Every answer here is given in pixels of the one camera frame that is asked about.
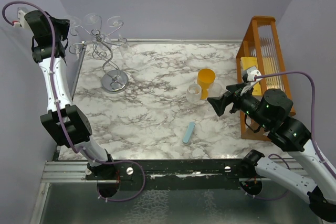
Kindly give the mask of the yellow plastic wine glass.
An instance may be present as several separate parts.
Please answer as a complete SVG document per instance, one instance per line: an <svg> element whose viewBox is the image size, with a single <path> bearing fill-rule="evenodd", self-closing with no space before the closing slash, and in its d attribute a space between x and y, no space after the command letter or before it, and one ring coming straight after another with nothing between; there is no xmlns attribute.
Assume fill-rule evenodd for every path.
<svg viewBox="0 0 336 224"><path fill-rule="evenodd" d="M202 89L201 100L206 100L208 97L208 88L215 81L216 74L212 69L204 68L198 72L197 84Z"/></svg>

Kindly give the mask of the clear ribbed wine glass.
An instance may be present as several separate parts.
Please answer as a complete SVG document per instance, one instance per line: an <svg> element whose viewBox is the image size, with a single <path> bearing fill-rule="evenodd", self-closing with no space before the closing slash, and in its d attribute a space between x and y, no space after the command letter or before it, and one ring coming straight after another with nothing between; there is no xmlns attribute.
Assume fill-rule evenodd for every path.
<svg viewBox="0 0 336 224"><path fill-rule="evenodd" d="M219 83L212 83L208 88L208 97L209 98L218 98L222 95L222 86Z"/></svg>

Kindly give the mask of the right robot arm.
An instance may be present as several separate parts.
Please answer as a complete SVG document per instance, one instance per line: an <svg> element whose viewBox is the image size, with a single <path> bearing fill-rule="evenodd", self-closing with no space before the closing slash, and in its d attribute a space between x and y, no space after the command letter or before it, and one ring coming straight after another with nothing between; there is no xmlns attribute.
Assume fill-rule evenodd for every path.
<svg viewBox="0 0 336 224"><path fill-rule="evenodd" d="M315 149L311 132L305 125L289 115L293 102L280 89L267 90L262 99L256 99L251 91L245 91L246 84L227 86L220 98L207 98L216 114L224 114L232 104L231 113L241 111L264 129L267 137L282 151L294 158L309 177L303 177L267 158L257 150L251 150L241 161L240 167L246 177L259 175L271 179L295 193L321 219L335 222L335 168L322 161L322 155Z"/></svg>

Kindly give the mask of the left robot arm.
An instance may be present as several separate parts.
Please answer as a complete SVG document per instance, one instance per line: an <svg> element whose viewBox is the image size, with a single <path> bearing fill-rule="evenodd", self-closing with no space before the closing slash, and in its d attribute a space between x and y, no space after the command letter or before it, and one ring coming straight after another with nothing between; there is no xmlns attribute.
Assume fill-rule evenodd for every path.
<svg viewBox="0 0 336 224"><path fill-rule="evenodd" d="M66 46L70 21L56 19L39 10L24 16L33 32L32 55L43 72L48 104L40 121L58 146L81 153L88 170L98 179L114 179L116 166L111 155L92 139L92 128L85 114L74 105L67 83Z"/></svg>

